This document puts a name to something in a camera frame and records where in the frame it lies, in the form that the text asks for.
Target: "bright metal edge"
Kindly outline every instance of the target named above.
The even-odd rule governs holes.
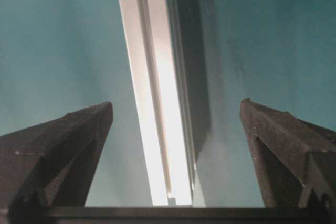
[[[145,153],[153,205],[167,205],[166,181],[160,149],[160,131],[155,115],[146,37],[139,0],[119,0],[131,68],[135,102]]]
[[[179,80],[177,79],[167,0],[147,0],[151,21],[154,61],[162,102],[165,147],[177,205],[192,204],[188,141],[182,120]]]
[[[178,17],[177,0],[167,0],[167,6],[170,18],[171,40],[175,57],[175,68],[179,99],[181,105],[181,114],[184,126],[184,134],[186,141],[187,158],[189,162],[189,175],[191,187],[194,190],[195,174],[196,174],[196,155],[194,148],[194,136],[192,131],[192,122],[190,115],[190,103],[188,95],[188,86],[186,81],[185,63],[183,54],[183,45],[181,39],[180,19]]]
[[[139,60],[136,59],[134,55],[131,55],[134,53],[134,48],[131,48],[130,44],[134,44],[134,41],[130,40],[141,40],[143,42],[143,53],[145,54],[146,59],[146,66],[142,65],[142,73],[146,75],[146,78],[149,78],[149,83],[146,83],[146,86],[151,87],[151,96],[152,99],[148,101],[151,104],[151,108],[154,109],[154,117],[156,118],[156,135],[158,136],[158,142],[161,147],[161,155],[163,159],[161,160],[162,167],[163,167],[163,173],[166,183],[167,192],[170,193],[171,187],[175,188],[175,195],[173,195],[176,199],[177,205],[189,205],[192,203],[192,192],[194,188],[194,176],[195,176],[195,155],[194,155],[194,149],[193,149],[193,137],[192,137],[192,131],[191,131],[191,120],[190,120],[190,109],[188,104],[188,97],[187,97],[187,85],[185,80],[185,72],[184,72],[184,61],[183,61],[183,51],[182,51],[182,44],[181,44],[181,37],[180,37],[180,28],[179,28],[179,21],[178,21],[178,13],[177,13],[177,5],[176,0],[137,0],[138,5],[137,7],[131,7],[127,4],[129,0],[119,0],[121,11],[122,11],[122,18],[123,18],[123,24],[124,24],[124,31],[125,31],[125,38],[127,41],[127,47],[128,47],[128,53],[129,53],[129,60],[131,65],[131,72],[132,72],[132,80],[133,80],[133,86],[134,86],[134,93],[135,93],[135,100],[137,105],[137,110],[139,114],[139,123],[141,128],[141,135],[144,139],[145,133],[143,131],[146,126],[142,125],[143,122],[143,116],[142,114],[142,101],[139,99],[139,87],[142,85],[141,80],[139,78],[135,78],[137,70],[135,69],[135,64],[132,63],[132,61]],[[137,26],[131,26],[127,24],[129,19],[125,18],[126,12],[132,12],[135,13],[137,16],[136,19],[140,21],[140,24],[137,24]],[[135,36],[134,31],[141,30],[142,34]],[[164,45],[160,45],[160,40],[157,40],[157,38],[164,38],[165,42]],[[170,152],[173,153],[175,150],[172,149],[172,144],[165,141],[167,138],[167,135],[171,131],[173,131],[173,127],[170,124],[170,130],[167,130],[167,121],[165,122],[165,113],[164,113],[164,106],[168,106],[167,100],[162,103],[162,97],[164,93],[167,94],[167,88],[165,85],[160,86],[160,73],[157,71],[157,62],[160,61],[162,58],[162,50],[168,51],[171,56],[169,58],[168,66],[171,70],[173,70],[174,74],[170,75],[171,79],[173,81],[171,82],[171,90],[173,90],[173,97],[175,97],[175,104],[176,108],[174,110],[177,111],[178,114],[175,115],[175,118],[177,121],[179,121],[178,128],[182,128],[180,131],[180,139],[182,139],[182,142],[180,144],[180,148],[183,148],[184,157],[179,166],[177,165],[176,161],[173,160],[173,155],[170,155],[170,158],[167,158],[167,151],[170,149]],[[148,176],[150,179],[150,174],[153,174],[153,171],[149,169],[149,158],[148,155],[146,155],[146,143],[143,141],[144,145],[144,151],[145,151],[145,159],[146,159],[146,166],[148,169]],[[178,174],[176,173],[177,170],[181,170],[181,167],[186,167],[184,169],[184,172]],[[170,175],[175,173],[175,178],[184,176],[184,174],[187,174],[187,178],[184,178],[182,181],[185,181],[188,183],[188,188],[185,183],[182,183],[181,180],[179,183],[173,183],[175,184],[172,186],[170,184],[170,179],[167,179]],[[154,198],[155,194],[151,187],[151,194],[152,198]]]

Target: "teal wall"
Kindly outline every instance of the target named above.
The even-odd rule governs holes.
[[[0,135],[111,101],[87,204],[151,204],[118,0],[0,0],[0,67]]]
[[[261,206],[239,104],[250,97],[336,130],[336,0],[200,6],[211,114],[197,161],[205,203]]]

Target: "teal background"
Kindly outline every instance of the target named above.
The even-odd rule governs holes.
[[[336,0],[199,4],[211,122],[197,161],[205,203],[262,206],[240,102],[336,130]]]
[[[87,205],[151,205],[118,0],[0,0],[0,66],[0,135],[111,101]]]

